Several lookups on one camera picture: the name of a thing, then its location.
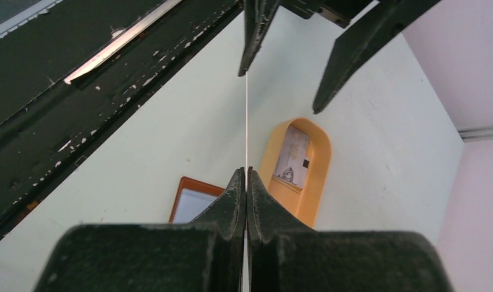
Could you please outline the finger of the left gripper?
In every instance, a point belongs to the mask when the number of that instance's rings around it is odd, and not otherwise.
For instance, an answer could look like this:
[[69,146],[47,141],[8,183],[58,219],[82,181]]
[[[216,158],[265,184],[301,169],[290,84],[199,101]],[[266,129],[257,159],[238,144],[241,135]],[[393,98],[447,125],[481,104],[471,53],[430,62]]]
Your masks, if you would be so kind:
[[280,6],[278,0],[244,0],[244,50],[238,76],[248,72]]
[[335,42],[312,110],[321,113],[351,76],[438,1],[379,1]]

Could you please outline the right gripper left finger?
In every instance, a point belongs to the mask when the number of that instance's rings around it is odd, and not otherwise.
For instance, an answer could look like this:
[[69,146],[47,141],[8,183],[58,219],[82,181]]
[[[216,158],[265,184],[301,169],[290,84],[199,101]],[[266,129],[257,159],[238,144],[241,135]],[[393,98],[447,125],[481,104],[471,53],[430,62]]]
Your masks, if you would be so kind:
[[185,224],[81,224],[55,245],[36,291],[240,291],[245,169]]

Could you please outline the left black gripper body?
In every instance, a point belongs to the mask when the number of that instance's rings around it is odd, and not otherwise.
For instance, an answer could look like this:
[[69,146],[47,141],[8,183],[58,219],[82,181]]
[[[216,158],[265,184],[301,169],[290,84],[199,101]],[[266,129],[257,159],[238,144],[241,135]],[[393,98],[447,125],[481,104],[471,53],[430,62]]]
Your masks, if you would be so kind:
[[343,29],[370,3],[372,0],[285,0],[281,2],[284,8],[303,19],[320,15]]

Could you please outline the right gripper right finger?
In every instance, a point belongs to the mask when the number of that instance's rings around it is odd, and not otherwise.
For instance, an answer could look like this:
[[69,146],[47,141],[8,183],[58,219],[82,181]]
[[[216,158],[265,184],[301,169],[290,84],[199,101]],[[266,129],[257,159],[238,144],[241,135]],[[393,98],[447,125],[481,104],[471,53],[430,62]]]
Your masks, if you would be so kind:
[[453,291],[433,245],[410,231],[316,231],[247,173],[252,291]]

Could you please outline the orange plastic card tray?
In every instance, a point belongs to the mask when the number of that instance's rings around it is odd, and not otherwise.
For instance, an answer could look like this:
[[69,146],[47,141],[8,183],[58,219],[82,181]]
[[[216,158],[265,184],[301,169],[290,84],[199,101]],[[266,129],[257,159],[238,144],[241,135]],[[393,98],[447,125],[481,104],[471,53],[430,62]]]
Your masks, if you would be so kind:
[[327,133],[298,117],[277,125],[258,174],[268,192],[293,216],[313,228],[333,154]]

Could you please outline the brown leather card holder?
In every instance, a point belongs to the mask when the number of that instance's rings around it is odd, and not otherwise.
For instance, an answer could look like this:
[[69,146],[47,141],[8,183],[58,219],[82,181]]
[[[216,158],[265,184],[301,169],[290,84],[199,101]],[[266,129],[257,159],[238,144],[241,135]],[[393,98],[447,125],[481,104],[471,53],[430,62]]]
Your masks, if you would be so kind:
[[203,212],[224,188],[183,176],[178,185],[169,223],[184,224]]

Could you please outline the silver magnetic stripe card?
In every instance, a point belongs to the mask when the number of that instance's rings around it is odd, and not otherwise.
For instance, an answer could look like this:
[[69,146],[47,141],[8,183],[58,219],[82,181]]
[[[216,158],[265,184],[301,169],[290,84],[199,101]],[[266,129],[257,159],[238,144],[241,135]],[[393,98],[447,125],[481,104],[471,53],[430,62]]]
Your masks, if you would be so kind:
[[273,178],[300,192],[305,186],[308,172],[308,146],[309,136],[292,125],[288,126]]

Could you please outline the aluminium frame rail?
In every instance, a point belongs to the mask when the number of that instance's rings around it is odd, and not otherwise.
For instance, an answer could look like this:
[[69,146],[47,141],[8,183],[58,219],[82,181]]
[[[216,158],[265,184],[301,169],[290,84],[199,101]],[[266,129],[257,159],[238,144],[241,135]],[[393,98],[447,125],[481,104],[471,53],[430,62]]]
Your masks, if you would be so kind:
[[464,142],[493,140],[493,125],[458,130],[458,133]]

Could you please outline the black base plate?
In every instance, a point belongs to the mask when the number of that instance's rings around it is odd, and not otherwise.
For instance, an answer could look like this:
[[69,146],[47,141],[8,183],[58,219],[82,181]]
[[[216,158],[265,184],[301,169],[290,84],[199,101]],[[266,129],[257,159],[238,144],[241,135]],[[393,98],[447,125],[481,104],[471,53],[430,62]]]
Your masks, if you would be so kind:
[[161,5],[61,1],[0,39],[0,241],[242,11],[239,1],[178,1],[66,83]]

